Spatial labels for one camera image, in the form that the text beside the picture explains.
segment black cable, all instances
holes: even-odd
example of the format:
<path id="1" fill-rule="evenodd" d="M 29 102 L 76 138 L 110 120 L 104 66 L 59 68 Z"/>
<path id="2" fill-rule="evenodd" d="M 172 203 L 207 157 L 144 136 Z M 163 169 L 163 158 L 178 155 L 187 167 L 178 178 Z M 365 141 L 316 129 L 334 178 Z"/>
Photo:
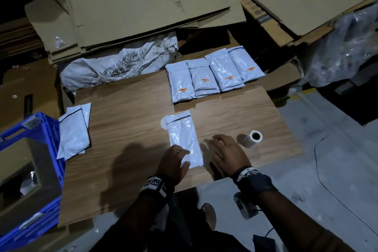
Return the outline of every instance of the black cable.
<path id="1" fill-rule="evenodd" d="M 320 180 L 320 178 L 319 178 L 319 173 L 318 173 L 318 159 L 317 159 L 317 157 L 316 157 L 316 146 L 319 144 L 319 143 L 321 143 L 325 138 L 327 138 L 329 135 L 326 135 L 324 138 L 322 138 L 320 141 L 318 141 L 316 144 L 315 144 L 315 146 L 314 146 L 314 155 L 315 155 L 315 163 L 316 163 L 316 175 L 318 176 L 318 179 L 319 179 L 319 182 L 320 182 L 320 184 L 321 185 L 323 185 L 323 187 L 329 192 L 329 193 L 331 193 L 331 195 L 334 197 L 334 198 L 336 198 L 336 200 L 338 201 L 338 202 L 340 202 L 342 205 L 343 205 L 343 207 L 345 207 L 345 208 L 347 208 L 354 216 L 356 216 L 363 224 L 365 224 L 377 237 L 378 237 L 378 234 L 373 230 L 373 229 L 371 229 L 371 227 L 369 226 L 369 225 L 367 225 L 360 217 L 358 217 L 353 211 L 351 211 L 348 207 L 346 207 L 345 205 L 344 205 L 344 203 L 342 203 L 332 192 L 330 192 L 330 190 L 322 183 L 322 181 Z"/>
<path id="2" fill-rule="evenodd" d="M 265 234 L 265 237 L 267 237 L 267 235 L 274 229 L 274 227 L 272 227 L 268 232 L 267 234 Z"/>

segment person's right hand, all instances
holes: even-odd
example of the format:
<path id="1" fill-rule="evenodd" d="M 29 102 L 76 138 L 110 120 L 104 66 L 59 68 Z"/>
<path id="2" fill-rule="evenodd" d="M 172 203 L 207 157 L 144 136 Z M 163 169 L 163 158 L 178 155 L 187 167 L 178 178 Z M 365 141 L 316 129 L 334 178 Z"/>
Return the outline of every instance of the person's right hand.
<path id="1" fill-rule="evenodd" d="M 232 176 L 245 165 L 252 166 L 243 149 L 229 135 L 216 134 L 209 142 L 219 151 L 214 152 L 213 159 L 224 176 Z"/>

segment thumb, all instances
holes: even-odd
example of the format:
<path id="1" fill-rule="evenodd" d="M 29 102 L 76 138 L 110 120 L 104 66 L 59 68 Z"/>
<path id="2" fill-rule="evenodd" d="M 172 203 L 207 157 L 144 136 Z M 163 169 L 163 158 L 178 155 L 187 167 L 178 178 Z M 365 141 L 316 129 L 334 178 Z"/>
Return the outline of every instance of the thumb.
<path id="1" fill-rule="evenodd" d="M 187 161 L 181 167 L 181 169 L 180 169 L 180 181 L 182 181 L 182 179 L 186 176 L 186 173 L 189 170 L 189 166 L 190 166 L 190 161 Z"/>

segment gray floor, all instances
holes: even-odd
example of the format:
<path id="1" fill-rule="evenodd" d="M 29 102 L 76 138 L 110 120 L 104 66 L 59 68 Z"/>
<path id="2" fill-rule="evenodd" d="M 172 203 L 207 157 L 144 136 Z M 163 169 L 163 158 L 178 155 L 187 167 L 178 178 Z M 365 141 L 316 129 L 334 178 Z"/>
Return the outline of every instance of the gray floor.
<path id="1" fill-rule="evenodd" d="M 279 111 L 305 154 L 260 170 L 271 176 L 276 187 L 299 208 L 353 249 L 378 251 L 378 236 L 372 231 L 378 233 L 378 120 L 361 127 L 317 92 L 299 94 Z M 320 184 L 314 158 L 317 143 L 321 181 L 356 216 Z M 238 189 L 231 179 L 201 185 L 197 191 L 199 207 L 208 202 L 215 208 L 216 230 L 234 235 L 251 251 L 252 235 L 264 236 L 272 227 L 261 212 L 243 219 L 233 200 Z M 92 231 L 60 251 L 88 251 L 116 220 L 114 213 L 96 217 Z M 284 251 L 275 231 L 269 237 L 276 240 L 279 251 Z"/>

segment package with orange label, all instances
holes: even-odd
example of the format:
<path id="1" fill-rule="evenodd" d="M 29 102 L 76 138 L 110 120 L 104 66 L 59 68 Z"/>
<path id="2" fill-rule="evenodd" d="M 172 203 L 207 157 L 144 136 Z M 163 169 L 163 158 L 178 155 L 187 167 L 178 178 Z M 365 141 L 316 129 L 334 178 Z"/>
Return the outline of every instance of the package with orange label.
<path id="1" fill-rule="evenodd" d="M 228 55 L 234 62 L 243 82 L 256 80 L 265 76 L 260 67 L 253 61 L 243 46 L 233 47 L 227 50 Z"/>
<path id="2" fill-rule="evenodd" d="M 209 62 L 205 58 L 186 61 L 189 67 L 196 97 L 219 93 L 219 87 Z"/>
<path id="3" fill-rule="evenodd" d="M 205 56 L 210 68 L 218 80 L 221 91 L 245 86 L 226 49 L 220 49 Z"/>
<path id="4" fill-rule="evenodd" d="M 174 103 L 195 98 L 192 78 L 186 62 L 167 64 L 166 70 Z"/>

